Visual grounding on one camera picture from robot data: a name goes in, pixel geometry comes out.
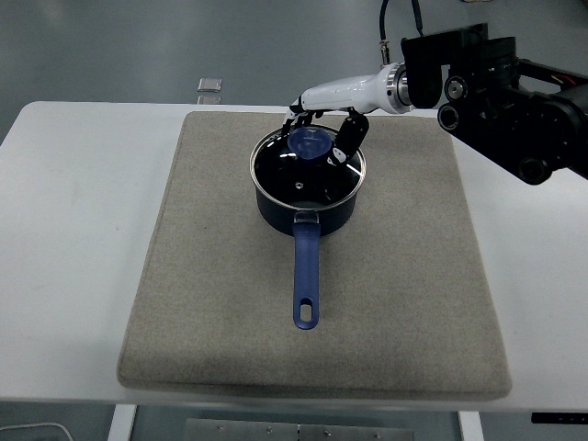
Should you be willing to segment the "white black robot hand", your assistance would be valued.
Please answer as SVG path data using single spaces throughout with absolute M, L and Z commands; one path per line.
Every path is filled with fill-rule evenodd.
M 348 116 L 329 149 L 310 157 L 312 161 L 318 159 L 332 166 L 342 166 L 356 154 L 367 135 L 367 114 L 378 109 L 389 114 L 409 111 L 411 102 L 406 92 L 405 66 L 402 63 L 387 64 L 373 75 L 314 86 L 303 92 L 288 108 L 281 134 L 292 141 L 292 133 L 307 130 L 313 118 L 329 111 L 347 112 Z

